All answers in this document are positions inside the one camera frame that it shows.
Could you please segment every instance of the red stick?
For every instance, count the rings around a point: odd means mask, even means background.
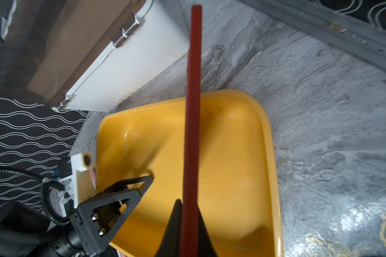
[[[186,121],[184,132],[183,208],[180,256],[197,257],[199,207],[199,123],[202,55],[202,7],[191,9],[190,50],[187,63]]]

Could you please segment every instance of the gray concrete floor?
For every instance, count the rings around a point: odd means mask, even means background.
[[[386,72],[233,1],[203,4],[202,91],[253,96],[272,126],[285,256],[386,256]],[[185,96],[187,56],[113,112]],[[95,153],[91,112],[72,154]]]

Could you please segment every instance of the yellow plastic tub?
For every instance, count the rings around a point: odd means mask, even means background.
[[[109,115],[97,139],[97,189],[153,172],[154,181],[111,245],[152,257],[182,198],[185,98]],[[199,208],[219,257],[283,256],[268,117],[235,90],[202,94]]]

